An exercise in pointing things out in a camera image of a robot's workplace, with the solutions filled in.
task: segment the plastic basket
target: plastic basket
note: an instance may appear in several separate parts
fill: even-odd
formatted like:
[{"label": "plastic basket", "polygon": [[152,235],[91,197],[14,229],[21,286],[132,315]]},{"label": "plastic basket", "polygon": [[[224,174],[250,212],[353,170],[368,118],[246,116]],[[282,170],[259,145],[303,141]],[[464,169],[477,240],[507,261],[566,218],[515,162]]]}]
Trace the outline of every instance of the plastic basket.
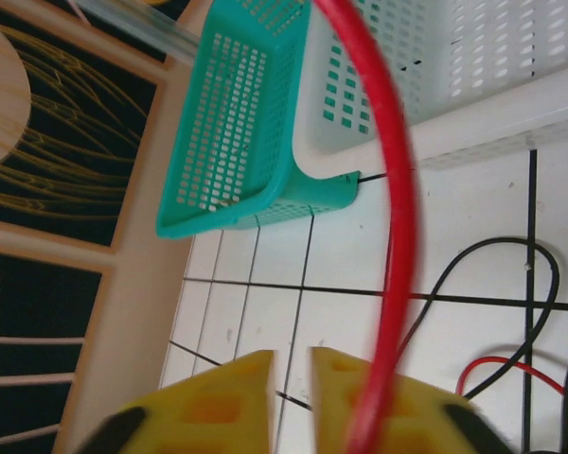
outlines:
[{"label": "plastic basket", "polygon": [[350,204],[357,175],[293,161],[310,15],[298,0],[216,0],[206,17],[157,219],[162,237],[243,229]]},{"label": "plastic basket", "polygon": [[[387,57],[422,165],[449,166],[568,136],[568,0],[355,0]],[[293,151],[316,178],[383,171],[372,111],[318,9]]]}]

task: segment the yellow plastic part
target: yellow plastic part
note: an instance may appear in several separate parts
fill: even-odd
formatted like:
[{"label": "yellow plastic part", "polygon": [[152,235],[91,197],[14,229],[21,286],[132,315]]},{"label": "yellow plastic part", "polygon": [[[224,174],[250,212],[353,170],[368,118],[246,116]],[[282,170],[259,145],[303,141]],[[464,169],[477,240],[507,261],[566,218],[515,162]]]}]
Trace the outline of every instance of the yellow plastic part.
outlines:
[{"label": "yellow plastic part", "polygon": [[120,454],[269,454],[273,362],[258,351],[132,402],[149,417]]},{"label": "yellow plastic part", "polygon": [[[316,452],[343,454],[347,424],[369,363],[326,347],[312,348],[311,361]],[[400,376],[387,433],[383,425],[386,445],[380,446],[377,454],[474,454],[467,439],[445,416],[447,404],[473,410],[461,396]]]}]

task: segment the black grout line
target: black grout line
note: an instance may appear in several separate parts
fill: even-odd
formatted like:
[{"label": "black grout line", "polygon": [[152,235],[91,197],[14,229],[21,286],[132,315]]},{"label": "black grout line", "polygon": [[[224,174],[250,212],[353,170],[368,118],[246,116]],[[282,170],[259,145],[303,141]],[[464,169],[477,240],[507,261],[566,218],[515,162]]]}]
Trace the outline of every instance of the black grout line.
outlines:
[{"label": "black grout line", "polygon": [[[169,340],[169,343],[171,345],[174,345],[177,348],[180,348],[181,350],[189,353],[190,355],[193,355],[195,358],[199,358],[202,359],[206,362],[209,362],[210,364],[212,364],[213,366],[217,366],[220,367],[222,366],[222,363],[215,361],[214,359],[211,359],[209,357],[206,357],[205,355],[199,353],[199,352],[194,352],[193,350],[191,350],[190,348],[185,347],[184,345],[181,345],[180,343],[175,342],[174,340]],[[291,395],[288,395],[286,393],[283,393],[282,391],[276,391],[275,395],[277,395],[278,397],[282,397],[283,399],[288,400],[289,402],[294,403],[295,405],[298,405],[299,407],[304,408],[305,410],[309,410],[311,411],[311,406],[309,404],[306,404],[303,401],[300,401],[299,399],[296,399],[294,397],[292,397]]]},{"label": "black grout line", "polygon": [[[288,364],[286,365],[286,377],[284,378],[284,393],[288,391],[289,378],[291,376],[291,368],[293,366],[293,353],[294,353],[294,342],[296,341],[296,330],[299,325],[299,316],[301,314],[301,301],[303,300],[303,290],[305,286],[305,276],[307,274],[307,263],[310,258],[310,247],[311,247],[311,237],[313,235],[313,222],[315,217],[311,216],[310,223],[310,233],[307,238],[307,248],[305,250],[305,260],[303,261],[303,273],[301,274],[301,291],[299,291],[299,298],[296,303],[296,314],[294,315],[294,325],[293,325],[293,335],[291,337],[291,349],[288,355]],[[282,421],[284,420],[284,405],[280,409],[280,419],[277,424],[277,432],[275,436],[275,454],[278,454],[280,448],[280,434],[282,432]]]},{"label": "black grout line", "polygon": [[[358,288],[328,288],[328,287],[310,287],[310,286],[288,286],[284,284],[264,284],[258,282],[241,282],[241,281],[222,281],[210,279],[187,278],[191,282],[204,282],[209,284],[228,284],[237,286],[249,286],[258,288],[279,288],[285,290],[300,291],[316,291],[325,293],[343,293],[348,295],[359,296],[382,296],[382,291],[377,290],[361,290]],[[411,298],[415,300],[426,300],[429,298],[428,293],[412,293]],[[442,301],[447,303],[467,303],[485,306],[509,306],[509,307],[526,307],[526,300],[514,300],[506,298],[487,298],[480,296],[459,296],[459,295],[436,295],[434,301]],[[535,301],[534,308],[541,309],[546,305],[545,301]],[[554,310],[568,311],[568,303],[554,303]]]},{"label": "black grout line", "polygon": [[366,182],[372,182],[373,180],[378,180],[380,178],[385,178],[387,176],[386,173],[380,173],[378,175],[371,175],[370,177],[364,177],[364,178],[360,178],[358,179],[358,183],[366,183]]},{"label": "black grout line", "polygon": [[[223,241],[223,230],[221,230],[221,235],[219,236],[219,246],[217,247],[217,256],[215,257],[215,264],[212,267],[212,273],[210,275],[210,287],[208,288],[208,294],[206,295],[206,306],[204,307],[204,315],[202,317],[202,325],[200,326],[200,335],[198,336],[198,347],[197,349],[200,350],[200,342],[202,341],[202,334],[204,332],[204,325],[206,323],[206,316],[208,315],[208,304],[210,303],[210,293],[212,293],[212,283],[213,279],[215,278],[215,272],[217,270],[217,263],[219,262],[219,254],[221,253],[221,244]],[[193,359],[193,368],[191,369],[192,373],[196,370],[196,362],[197,357]]]},{"label": "black grout line", "polygon": [[[524,336],[534,326],[534,267],[535,267],[535,247],[537,237],[537,165],[538,152],[530,150],[530,162],[528,165],[528,248],[526,263],[526,310]],[[525,363],[532,365],[532,346],[528,348],[525,355]],[[532,417],[532,375],[524,374],[524,405],[522,421],[522,450],[530,451],[531,438],[531,417]]]},{"label": "black grout line", "polygon": [[[258,227],[257,238],[255,239],[255,250],[253,251],[253,259],[250,263],[250,272],[248,273],[248,280],[253,280],[253,269],[255,268],[255,257],[257,257],[258,238],[261,235],[261,228]],[[250,286],[246,288],[244,294],[244,305],[242,306],[242,314],[240,316],[240,326],[238,327],[238,338],[236,339],[236,347],[234,348],[234,359],[238,357],[238,348],[240,347],[240,337],[242,335],[242,327],[244,326],[244,316],[246,315],[246,303],[248,302],[248,293],[250,293]]]}]

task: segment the red wire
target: red wire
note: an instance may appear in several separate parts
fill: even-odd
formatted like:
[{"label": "red wire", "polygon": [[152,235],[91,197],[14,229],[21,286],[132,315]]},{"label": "red wire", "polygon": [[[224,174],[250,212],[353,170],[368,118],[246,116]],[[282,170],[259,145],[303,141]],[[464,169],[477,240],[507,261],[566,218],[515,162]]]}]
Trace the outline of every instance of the red wire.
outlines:
[{"label": "red wire", "polygon": [[315,3],[339,35],[364,83],[381,138],[389,184],[391,267],[382,296],[375,357],[355,409],[346,451],[369,454],[380,443],[382,420],[390,415],[393,403],[398,349],[415,271],[417,191],[403,113],[381,51],[349,0],[315,0]]},{"label": "red wire", "polygon": [[[461,376],[458,378],[458,382],[456,383],[456,393],[463,395],[464,390],[465,390],[465,383],[467,382],[467,378],[469,377],[469,375],[471,374],[473,369],[475,369],[476,367],[478,367],[482,364],[489,364],[491,362],[504,364],[504,363],[507,362],[507,358],[503,358],[503,357],[483,357],[483,358],[476,359],[474,362],[472,362],[469,366],[467,366],[465,368],[465,370],[463,371]],[[543,372],[538,371],[534,367],[529,366],[528,364],[525,364],[523,362],[516,362],[513,366],[517,367],[518,369],[522,369],[527,374],[531,374],[532,376],[535,376],[536,378],[540,378],[542,381],[544,381],[546,384],[548,384],[550,387],[552,387],[558,393],[560,393],[561,395],[564,395],[564,391],[565,391],[564,387],[561,386],[557,381],[555,381],[550,376],[545,375]]]}]

